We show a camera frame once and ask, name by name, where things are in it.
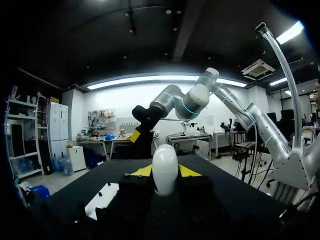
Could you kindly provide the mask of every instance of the ceiling light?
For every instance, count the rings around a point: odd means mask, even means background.
[[[277,85],[277,84],[279,84],[279,83],[283,83],[283,82],[286,82],[286,81],[287,81],[287,78],[285,77],[285,78],[282,78],[282,79],[280,79],[280,80],[271,82],[270,85],[271,85],[271,86],[274,86],[274,85]]]
[[[90,90],[94,89],[99,89],[99,88],[104,88],[104,87],[109,87],[109,86],[114,86],[114,85],[120,85],[120,84],[128,84],[128,83],[137,83],[137,82],[147,82],[147,81],[190,81],[190,82],[195,82],[199,76],[187,76],[187,75],[158,75],[158,76],[137,76],[137,77],[129,77],[129,78],[123,78],[123,79],[118,79],[118,80],[110,80],[110,81],[105,81],[102,83],[90,85],[87,88]],[[238,86],[238,87],[245,87],[247,84],[238,82],[238,81],[231,81],[231,80],[226,80],[222,78],[218,78],[216,80],[217,83],[222,83],[222,84],[228,84],[228,85],[233,85],[233,86]]]
[[[293,25],[289,30],[282,33],[280,36],[276,38],[276,40],[280,44],[284,44],[290,39],[293,39],[295,36],[301,33],[301,31],[304,29],[304,26],[300,21],[297,21],[295,25]]]
[[[291,97],[291,92],[289,90],[284,91],[286,94],[288,94]]]
[[[229,85],[233,85],[233,86],[238,86],[238,87],[245,87],[247,86],[247,84],[242,83],[242,82],[238,82],[238,81],[231,81],[231,80],[226,80],[226,79],[222,79],[222,78],[218,78],[216,80],[217,83],[221,83],[221,84],[229,84]]]

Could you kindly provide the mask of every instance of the ceiling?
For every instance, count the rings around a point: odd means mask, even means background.
[[[14,64],[62,89],[117,76],[201,73],[216,68],[226,79],[272,93],[287,86],[280,64],[255,27],[279,36],[297,19],[268,0],[48,0],[19,3],[11,31]],[[281,46],[296,83],[316,77],[304,31]],[[241,70],[258,59],[274,74],[261,80]]]
[[[308,95],[316,93],[316,83],[318,83],[317,79],[306,81],[296,85],[296,90],[298,95]],[[271,94],[273,98],[276,99],[288,99],[291,98],[285,91],[289,90],[288,87],[285,87],[281,90],[277,90]]]

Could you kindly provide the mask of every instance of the floor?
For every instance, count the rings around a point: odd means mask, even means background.
[[[38,174],[25,178],[23,182],[28,182],[33,187],[43,185],[49,189],[50,195],[52,195],[89,171],[89,169],[76,171],[71,176],[67,176],[63,172],[55,172],[50,175]]]
[[[264,171],[268,168],[269,163],[271,161],[271,155],[263,153],[261,156],[261,159],[266,161],[266,165],[263,164],[262,167],[258,168],[258,170],[257,170],[257,168],[255,168],[254,173],[260,173],[261,171]],[[213,158],[213,160],[211,160],[210,162],[233,176],[235,176],[237,169],[238,169],[238,166],[239,166],[238,165],[239,162],[236,160],[233,160],[232,156],[230,156],[230,155],[228,155],[226,157],[219,158],[219,159]],[[250,156],[248,158],[248,162],[247,162],[247,170],[250,168],[251,162],[252,162],[252,157]],[[241,164],[241,170],[243,169],[243,167],[244,167],[244,160],[242,161],[242,164]],[[68,184],[70,184],[74,180],[78,179],[79,177],[81,177],[82,175],[87,173],[88,171],[89,171],[88,169],[80,170],[80,171],[75,172],[71,176],[66,176],[61,172],[55,172],[51,175],[32,176],[32,177],[26,178],[24,181],[27,181],[33,187],[38,186],[38,185],[44,185],[46,188],[49,189],[50,194],[53,195],[54,193],[56,193],[57,191],[59,191],[63,187],[67,186]],[[258,186],[260,185],[261,181],[263,180],[263,178],[265,176],[265,173],[266,172],[262,172],[260,174],[257,174],[256,177],[252,179],[252,182],[253,182],[252,186],[254,188],[258,188]],[[239,179],[241,179],[241,176],[242,176],[241,173],[237,174],[237,177]],[[259,190],[268,194],[268,195],[271,195],[275,189],[276,182],[275,181],[272,182],[270,184],[270,187],[267,187],[266,183],[268,180],[270,180],[270,178],[267,176]],[[244,181],[246,183],[249,181],[249,174],[247,174]],[[300,190],[298,192],[297,197],[295,198],[294,202],[297,202],[303,194],[304,194],[304,191]]]
[[[252,163],[252,160],[253,160],[253,157],[249,156],[248,160],[247,160],[247,165],[246,165],[246,169],[247,170],[249,170],[249,168],[251,166],[251,163]],[[258,163],[259,160],[260,160],[260,154],[259,154],[259,156],[257,155],[256,162]],[[256,189],[259,187],[260,183],[262,182],[262,180],[263,180],[263,178],[264,178],[264,176],[266,174],[266,172],[264,170],[268,169],[268,166],[269,166],[270,161],[271,161],[271,155],[270,154],[266,154],[266,153],[262,153],[261,161],[262,162],[265,161],[266,164],[262,164],[262,166],[261,167],[259,166],[258,169],[257,169],[257,167],[255,167],[254,173],[258,173],[258,174],[255,176],[255,178],[253,177],[252,181],[251,181],[251,185]],[[233,176],[235,176],[235,174],[237,172],[237,169],[238,169],[238,164],[239,164],[238,161],[232,159],[231,155],[226,156],[226,157],[222,157],[222,158],[219,158],[219,159],[214,158],[210,162],[212,164],[216,165],[217,167],[221,168],[222,170],[226,171],[227,173],[233,175]],[[243,160],[240,170],[242,170],[244,168],[244,164],[245,164],[245,161]],[[239,174],[237,174],[237,177],[238,177],[238,179],[241,179],[241,177],[242,177],[241,172]],[[265,178],[264,182],[262,183],[261,187],[259,188],[259,190],[261,192],[271,196],[273,191],[275,190],[276,181],[271,182],[270,183],[270,187],[267,187],[266,183],[270,179],[271,179],[270,177],[266,176],[266,178]],[[247,174],[245,176],[244,181],[246,183],[248,183],[249,174]],[[304,193],[305,193],[305,191],[299,190],[299,192],[297,193],[296,198],[295,198],[295,200],[293,202],[296,203]]]

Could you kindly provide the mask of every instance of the metal pole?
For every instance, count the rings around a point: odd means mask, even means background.
[[[294,76],[291,72],[290,66],[285,58],[284,53],[282,52],[278,42],[266,27],[266,24],[263,22],[257,28],[257,32],[260,32],[262,36],[269,42],[271,45],[276,57],[278,58],[281,67],[283,69],[284,75],[287,79],[289,90],[291,92],[292,103],[293,103],[293,112],[294,112],[294,142],[292,147],[296,149],[301,148],[301,136],[302,136],[302,113],[301,106],[299,103],[299,95],[296,87],[296,82]]]
[[[281,110],[284,109],[284,102],[282,101],[282,91],[280,90],[280,97],[281,97]]]

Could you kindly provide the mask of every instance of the black table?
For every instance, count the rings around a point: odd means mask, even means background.
[[[252,216],[278,216],[286,209],[282,203],[199,156],[178,156],[178,161],[187,168],[207,175],[212,180],[214,183],[213,191],[228,211],[232,221],[240,221]],[[45,203],[57,219],[68,223],[79,211],[77,208],[79,202],[87,205],[106,183],[117,183],[124,173],[133,173],[151,163],[151,159],[105,162],[47,198]],[[154,220],[161,215],[161,220],[166,218],[170,220],[172,218],[171,211],[175,208],[174,204],[171,204],[171,200],[168,201],[166,198],[154,194],[150,207],[150,219]],[[38,218],[45,218],[39,209],[35,209],[34,213]]]

